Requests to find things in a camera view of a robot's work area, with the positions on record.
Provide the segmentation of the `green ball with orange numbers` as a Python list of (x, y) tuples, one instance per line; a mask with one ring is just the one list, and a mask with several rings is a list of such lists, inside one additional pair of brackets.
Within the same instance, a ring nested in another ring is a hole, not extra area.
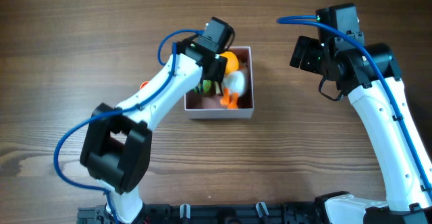
[(203, 80), (198, 84), (198, 86), (194, 89), (194, 92), (197, 94), (207, 94), (210, 92), (213, 82), (210, 80)]

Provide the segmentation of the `orange dinosaur toy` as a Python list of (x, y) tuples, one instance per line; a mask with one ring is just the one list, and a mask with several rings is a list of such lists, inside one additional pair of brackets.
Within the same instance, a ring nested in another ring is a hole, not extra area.
[(239, 70), (239, 60), (235, 53), (231, 51), (226, 51), (220, 54), (221, 57), (225, 57), (227, 59), (226, 67), (225, 67), (225, 75), (238, 71)]

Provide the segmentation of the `white plush duck toy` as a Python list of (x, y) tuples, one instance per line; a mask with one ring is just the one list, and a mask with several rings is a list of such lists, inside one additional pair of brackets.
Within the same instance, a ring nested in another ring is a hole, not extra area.
[(224, 77), (221, 88), (221, 106), (227, 109), (238, 109), (238, 100), (248, 90), (249, 75), (245, 69), (234, 71)]

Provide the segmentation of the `white box with pink interior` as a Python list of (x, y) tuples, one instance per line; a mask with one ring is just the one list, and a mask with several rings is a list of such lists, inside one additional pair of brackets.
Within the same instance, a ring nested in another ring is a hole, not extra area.
[(190, 119), (249, 119), (254, 111), (252, 55), (250, 47), (230, 47), (229, 51), (236, 54), (239, 70), (248, 72), (248, 90), (239, 98), (238, 109), (227, 109), (221, 106), (222, 83), (213, 82), (210, 92), (197, 94), (194, 89), (184, 95), (184, 109)]

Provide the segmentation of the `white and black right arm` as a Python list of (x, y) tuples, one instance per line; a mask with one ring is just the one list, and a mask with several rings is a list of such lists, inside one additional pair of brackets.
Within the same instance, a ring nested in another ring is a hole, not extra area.
[(387, 44), (365, 44), (356, 6), (318, 9), (279, 18), (280, 24), (314, 26), (300, 36), (290, 64), (335, 83), (360, 117), (379, 162), (384, 200), (335, 192), (317, 197), (322, 223), (430, 223), (431, 160), (406, 101), (402, 72)]

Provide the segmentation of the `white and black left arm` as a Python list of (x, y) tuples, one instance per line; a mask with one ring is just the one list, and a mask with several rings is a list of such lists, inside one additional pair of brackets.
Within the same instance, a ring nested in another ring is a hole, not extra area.
[(149, 168), (156, 127), (203, 80), (222, 81), (227, 58), (185, 39), (163, 69), (116, 107), (100, 104), (87, 129), (80, 163), (107, 189), (105, 210), (120, 223), (137, 223), (144, 208), (138, 184)]

